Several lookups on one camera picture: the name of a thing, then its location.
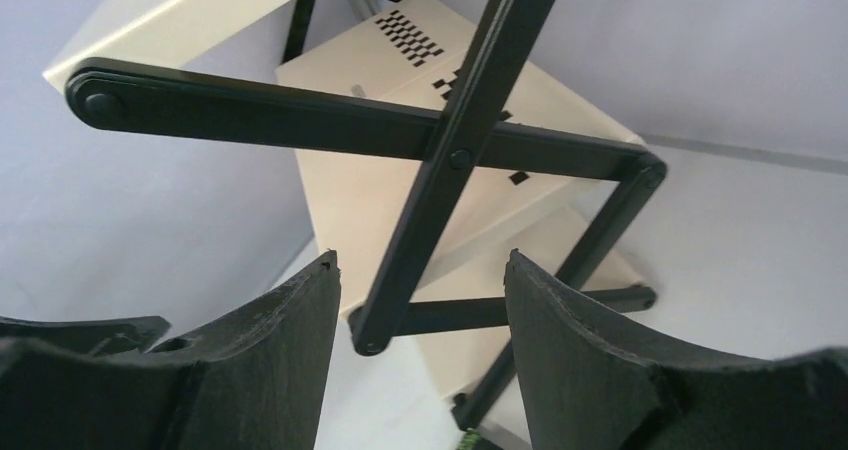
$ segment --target checkered pattern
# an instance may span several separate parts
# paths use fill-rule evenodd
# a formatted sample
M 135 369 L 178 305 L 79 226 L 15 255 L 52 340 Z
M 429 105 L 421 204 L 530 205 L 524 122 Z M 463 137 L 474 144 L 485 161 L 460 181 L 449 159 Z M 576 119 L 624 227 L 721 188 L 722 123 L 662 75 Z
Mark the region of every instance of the checkered pattern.
M 445 80 L 444 78 L 440 78 L 433 82 L 433 88 L 437 91 L 442 92 L 442 98 L 445 101 L 448 101 L 448 97 L 450 97 L 450 92 L 453 91 L 453 84 L 456 83 L 456 79 L 459 76 L 459 69 L 453 71 L 453 77 L 450 80 Z M 501 110 L 500 115 L 498 115 L 498 120 L 505 122 L 512 118 L 512 113 L 509 110 Z M 526 172 L 515 172 L 509 176 L 509 179 L 512 181 L 513 185 L 519 185 L 522 182 L 527 181 L 530 178 Z
M 445 80 L 444 78 L 440 78 L 439 80 L 433 82 L 433 88 L 442 92 L 442 98 L 445 101 L 448 101 L 448 97 L 450 97 L 450 92 L 453 91 L 453 84 L 456 83 L 456 78 L 459 76 L 459 69 L 453 71 L 453 78 L 450 80 Z M 501 110 L 500 115 L 498 115 L 498 120 L 505 122 L 512 118 L 512 113 L 509 110 Z
M 438 57 L 445 53 L 436 42 L 424 35 L 406 15 L 400 10 L 392 10 L 388 17 L 378 18 L 374 21 L 380 30 L 389 37 L 389 40 L 400 50 L 412 66 L 420 67 L 430 57 Z

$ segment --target black metal frame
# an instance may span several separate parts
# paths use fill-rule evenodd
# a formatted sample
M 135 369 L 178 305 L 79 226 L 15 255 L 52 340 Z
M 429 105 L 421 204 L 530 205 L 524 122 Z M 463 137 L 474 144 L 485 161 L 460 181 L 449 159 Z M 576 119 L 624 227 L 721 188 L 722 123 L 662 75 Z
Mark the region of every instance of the black metal frame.
M 556 274 L 576 289 L 665 177 L 639 145 L 498 121 L 554 1 L 489 0 L 442 112 L 105 59 L 83 62 L 66 97 L 100 129 L 421 161 L 368 299 L 349 320 L 357 352 L 376 355 L 394 336 L 506 325 L 503 298 L 410 303 L 475 166 L 620 182 Z M 290 36 L 292 55 L 308 20 Z M 610 292 L 590 294 L 623 310 L 656 299 L 648 287 Z M 457 398 L 458 425 L 476 427 L 514 375 L 507 345 L 476 391 Z

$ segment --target gray wall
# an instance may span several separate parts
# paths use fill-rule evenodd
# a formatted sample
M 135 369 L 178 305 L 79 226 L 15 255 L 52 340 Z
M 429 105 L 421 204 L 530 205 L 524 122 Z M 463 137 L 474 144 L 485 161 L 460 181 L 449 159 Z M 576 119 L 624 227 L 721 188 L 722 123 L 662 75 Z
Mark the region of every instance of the gray wall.
M 477 21 L 486 0 L 441 0 Z M 848 0 L 558 0 L 531 59 L 639 133 L 848 160 Z
M 160 314 L 185 330 L 267 290 L 308 241 L 297 166 L 286 149 L 78 122 L 40 74 L 99 1 L 0 0 L 0 315 Z M 349 15 L 346 0 L 320 0 L 310 42 Z M 189 68 L 271 82 L 289 16 Z

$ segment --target black and white checkered marking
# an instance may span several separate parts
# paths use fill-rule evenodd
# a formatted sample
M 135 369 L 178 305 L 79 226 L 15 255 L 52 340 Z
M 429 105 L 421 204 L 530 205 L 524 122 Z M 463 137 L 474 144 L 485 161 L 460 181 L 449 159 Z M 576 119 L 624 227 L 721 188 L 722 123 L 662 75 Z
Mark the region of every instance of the black and white checkered marking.
M 459 70 L 453 71 L 453 78 L 450 80 L 445 80 L 444 78 L 440 78 L 433 82 L 433 88 L 437 91 L 441 92 L 442 98 L 447 102 L 450 97 L 450 92 L 453 91 L 453 85 L 456 83 L 456 79 L 459 76 Z M 501 110 L 500 115 L 498 115 L 498 120 L 505 122 L 512 118 L 512 113 L 509 110 Z M 530 178 L 526 172 L 515 172 L 509 176 L 509 179 L 512 181 L 513 185 L 519 185 L 520 183 L 526 181 Z
M 374 21 L 380 30 L 389 37 L 412 66 L 420 67 L 430 57 L 445 53 L 436 42 L 418 29 L 400 10 L 392 10 L 389 16 Z

